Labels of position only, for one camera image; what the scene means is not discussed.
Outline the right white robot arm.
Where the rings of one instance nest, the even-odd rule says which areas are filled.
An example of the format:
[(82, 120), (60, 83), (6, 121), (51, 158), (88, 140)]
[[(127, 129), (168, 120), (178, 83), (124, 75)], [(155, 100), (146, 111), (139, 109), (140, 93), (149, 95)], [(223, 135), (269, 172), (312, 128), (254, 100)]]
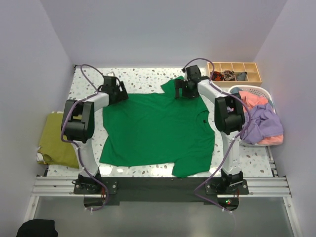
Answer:
[(182, 69), (183, 79), (175, 80), (175, 98), (206, 97), (214, 104), (214, 122), (221, 132), (224, 158), (221, 165), (220, 189), (231, 194), (243, 182), (239, 159), (239, 136), (245, 123), (242, 100), (239, 95), (223, 91), (208, 76), (203, 76), (197, 65)]

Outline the green t-shirt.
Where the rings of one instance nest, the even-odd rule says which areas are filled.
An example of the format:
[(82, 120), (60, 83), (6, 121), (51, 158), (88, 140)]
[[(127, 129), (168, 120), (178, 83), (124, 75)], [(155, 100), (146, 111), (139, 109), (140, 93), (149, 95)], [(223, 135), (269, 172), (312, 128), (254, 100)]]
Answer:
[(215, 146), (209, 110), (201, 97), (175, 98), (174, 80), (162, 93), (130, 94), (103, 108), (108, 137), (99, 161), (114, 166), (172, 163), (172, 175), (209, 171)]

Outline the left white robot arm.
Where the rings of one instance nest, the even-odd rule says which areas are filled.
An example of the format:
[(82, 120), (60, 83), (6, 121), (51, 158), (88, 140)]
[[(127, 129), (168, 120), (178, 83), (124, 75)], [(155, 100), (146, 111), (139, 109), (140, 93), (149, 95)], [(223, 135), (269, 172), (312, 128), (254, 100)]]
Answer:
[(66, 101), (61, 124), (61, 140), (70, 143), (79, 164), (78, 180), (92, 194), (102, 189), (99, 166), (96, 163), (92, 137), (95, 131), (95, 112), (128, 99), (123, 81), (104, 76), (96, 92), (80, 100)]

